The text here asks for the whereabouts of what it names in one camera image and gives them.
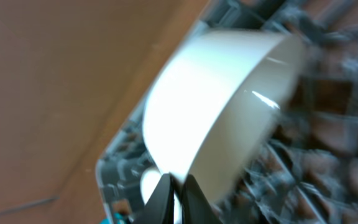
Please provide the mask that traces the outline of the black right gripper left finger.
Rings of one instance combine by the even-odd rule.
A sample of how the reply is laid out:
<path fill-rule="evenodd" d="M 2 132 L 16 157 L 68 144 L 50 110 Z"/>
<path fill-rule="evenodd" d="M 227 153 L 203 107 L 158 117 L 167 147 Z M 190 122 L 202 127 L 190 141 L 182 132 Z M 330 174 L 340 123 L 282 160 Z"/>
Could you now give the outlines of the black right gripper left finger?
<path fill-rule="evenodd" d="M 163 174 L 143 211 L 133 224 L 173 224 L 174 187 L 170 174 Z"/>

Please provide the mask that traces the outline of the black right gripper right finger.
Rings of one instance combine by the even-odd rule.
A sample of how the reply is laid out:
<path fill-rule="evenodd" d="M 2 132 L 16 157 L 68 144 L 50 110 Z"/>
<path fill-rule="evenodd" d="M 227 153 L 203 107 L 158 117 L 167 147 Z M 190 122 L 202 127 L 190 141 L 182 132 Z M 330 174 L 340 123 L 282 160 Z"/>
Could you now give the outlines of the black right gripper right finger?
<path fill-rule="evenodd" d="M 187 177 L 180 200 L 183 224 L 222 224 L 193 175 Z"/>

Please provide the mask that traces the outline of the white paper cup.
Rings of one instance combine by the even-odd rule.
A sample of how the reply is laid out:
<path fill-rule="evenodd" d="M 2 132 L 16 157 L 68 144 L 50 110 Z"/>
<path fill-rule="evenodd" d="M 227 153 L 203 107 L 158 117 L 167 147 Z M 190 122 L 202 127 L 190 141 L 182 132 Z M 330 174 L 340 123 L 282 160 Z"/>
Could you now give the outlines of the white paper cup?
<path fill-rule="evenodd" d="M 162 174 L 157 167 L 149 167 L 148 169 L 144 170 L 140 178 L 140 192 L 145 205 L 154 192 L 161 176 Z M 174 202 L 173 223 L 182 224 L 182 210 L 176 193 L 174 193 Z"/>

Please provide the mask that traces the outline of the white bowl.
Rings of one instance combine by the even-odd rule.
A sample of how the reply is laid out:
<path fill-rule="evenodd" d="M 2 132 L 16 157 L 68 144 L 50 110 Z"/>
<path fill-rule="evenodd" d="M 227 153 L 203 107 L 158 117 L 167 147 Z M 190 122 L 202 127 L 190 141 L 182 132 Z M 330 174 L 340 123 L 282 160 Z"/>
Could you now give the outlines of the white bowl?
<path fill-rule="evenodd" d="M 277 126 L 306 60 L 297 35 L 210 30 L 182 46 L 149 92 L 142 132 L 161 173 L 192 175 L 211 203 Z"/>

